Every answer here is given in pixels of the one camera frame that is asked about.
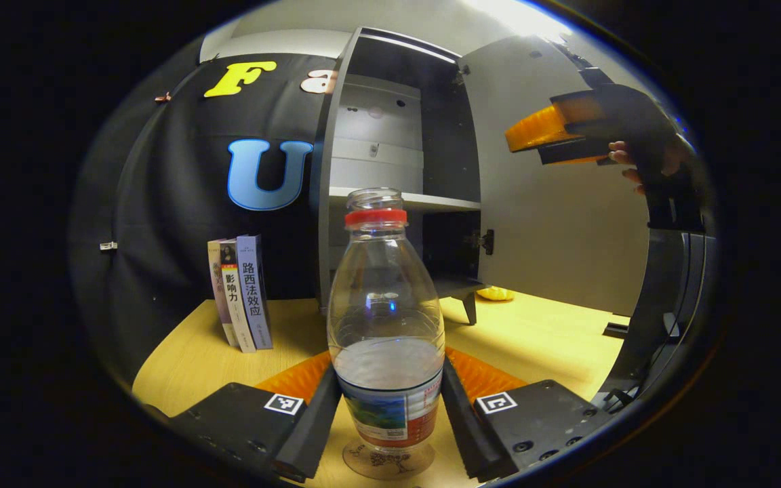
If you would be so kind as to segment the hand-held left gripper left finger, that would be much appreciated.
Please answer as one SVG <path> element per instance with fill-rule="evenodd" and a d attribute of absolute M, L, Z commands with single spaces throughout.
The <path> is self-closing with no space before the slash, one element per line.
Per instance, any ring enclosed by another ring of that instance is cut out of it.
<path fill-rule="evenodd" d="M 221 386 L 170 426 L 231 466 L 303 483 L 317 474 L 340 398 L 325 351 L 257 386 Z"/>

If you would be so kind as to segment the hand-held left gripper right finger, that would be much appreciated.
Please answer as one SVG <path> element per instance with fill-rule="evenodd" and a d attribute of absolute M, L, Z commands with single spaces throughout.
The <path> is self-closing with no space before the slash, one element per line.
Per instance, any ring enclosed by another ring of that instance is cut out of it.
<path fill-rule="evenodd" d="M 527 383 L 453 347 L 442 399 L 465 472 L 479 482 L 537 470 L 611 420 L 555 380 Z"/>

